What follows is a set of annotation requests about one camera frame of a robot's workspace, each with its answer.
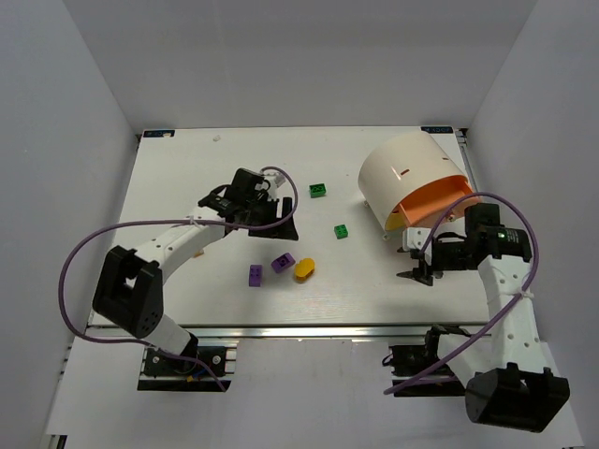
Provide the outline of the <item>purple sloped lego brick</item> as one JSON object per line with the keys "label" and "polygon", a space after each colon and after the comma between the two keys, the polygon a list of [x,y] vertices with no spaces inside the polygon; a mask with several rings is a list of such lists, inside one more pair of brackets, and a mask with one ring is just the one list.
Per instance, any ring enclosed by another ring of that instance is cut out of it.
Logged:
{"label": "purple sloped lego brick", "polygon": [[291,253],[283,253],[277,256],[271,263],[270,266],[273,271],[277,274],[282,273],[286,269],[291,268],[296,264],[295,258]]}

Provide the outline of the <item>orange oval lego piece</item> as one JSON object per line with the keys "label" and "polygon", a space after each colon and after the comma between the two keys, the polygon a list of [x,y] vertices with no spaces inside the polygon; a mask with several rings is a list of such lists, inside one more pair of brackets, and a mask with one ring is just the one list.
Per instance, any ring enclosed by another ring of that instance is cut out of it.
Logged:
{"label": "orange oval lego piece", "polygon": [[306,282],[315,272],[315,261],[312,258],[301,259],[294,268],[294,277],[297,282]]}

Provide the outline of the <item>salmon orange top drawer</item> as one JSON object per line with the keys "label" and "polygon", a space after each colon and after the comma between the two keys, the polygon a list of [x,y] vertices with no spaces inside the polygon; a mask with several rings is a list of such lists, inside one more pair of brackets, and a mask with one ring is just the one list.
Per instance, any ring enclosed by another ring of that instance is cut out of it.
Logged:
{"label": "salmon orange top drawer", "polygon": [[404,198],[397,207],[405,227],[432,227],[447,208],[474,191],[463,175],[430,182]]}

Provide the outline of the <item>yellow orange drawer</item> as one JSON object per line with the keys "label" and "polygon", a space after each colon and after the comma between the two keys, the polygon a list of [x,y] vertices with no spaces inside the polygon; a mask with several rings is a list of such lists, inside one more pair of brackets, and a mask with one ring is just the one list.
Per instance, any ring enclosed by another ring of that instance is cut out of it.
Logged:
{"label": "yellow orange drawer", "polygon": [[401,210],[393,210],[387,217],[384,225],[386,231],[405,228],[405,216]]}

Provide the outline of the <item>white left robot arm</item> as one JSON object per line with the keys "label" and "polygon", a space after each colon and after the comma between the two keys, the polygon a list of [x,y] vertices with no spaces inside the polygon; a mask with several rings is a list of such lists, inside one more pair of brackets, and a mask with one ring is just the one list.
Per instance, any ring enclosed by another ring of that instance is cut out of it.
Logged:
{"label": "white left robot arm", "polygon": [[168,354],[187,373],[197,366],[197,338],[164,311],[168,278],[207,246],[237,230],[262,239],[296,240],[293,216],[299,196],[278,196],[290,182],[280,168],[236,171],[229,184],[212,189],[190,213],[136,248],[113,247],[106,255],[93,298],[95,313],[142,343]]}

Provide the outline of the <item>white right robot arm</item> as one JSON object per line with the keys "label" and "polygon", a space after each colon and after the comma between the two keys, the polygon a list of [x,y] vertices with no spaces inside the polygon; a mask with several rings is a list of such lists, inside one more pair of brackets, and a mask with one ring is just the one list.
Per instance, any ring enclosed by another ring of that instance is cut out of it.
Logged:
{"label": "white right robot arm", "polygon": [[552,372],[541,347],[529,289],[536,271],[531,241],[524,230],[502,224],[496,204],[469,206],[464,219],[463,235],[406,229],[401,250],[417,265],[402,276],[431,286],[448,271],[476,272],[489,323],[475,334],[436,324],[413,361],[394,349],[399,380],[391,393],[442,383],[447,374],[462,385],[471,422],[541,433],[570,398],[570,386]]}

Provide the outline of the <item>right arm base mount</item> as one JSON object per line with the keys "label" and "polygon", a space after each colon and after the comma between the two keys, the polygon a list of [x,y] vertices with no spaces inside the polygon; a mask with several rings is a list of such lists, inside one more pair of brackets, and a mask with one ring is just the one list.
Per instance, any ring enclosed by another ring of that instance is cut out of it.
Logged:
{"label": "right arm base mount", "polygon": [[[459,326],[433,325],[419,344],[397,344],[389,347],[390,353],[381,364],[391,368],[392,385],[401,384],[439,359],[437,350],[442,335],[470,338],[471,334]],[[448,365],[436,369],[416,384],[394,394],[395,398],[463,397],[464,387]]]}

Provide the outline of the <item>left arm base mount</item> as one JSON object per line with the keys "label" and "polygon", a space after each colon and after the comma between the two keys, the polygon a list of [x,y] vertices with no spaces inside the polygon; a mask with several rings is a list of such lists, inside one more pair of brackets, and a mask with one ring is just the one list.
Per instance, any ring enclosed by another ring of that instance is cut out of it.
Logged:
{"label": "left arm base mount", "polygon": [[224,393],[236,368],[235,340],[200,339],[196,359],[182,361],[162,355],[153,347],[143,352],[138,391],[178,393]]}

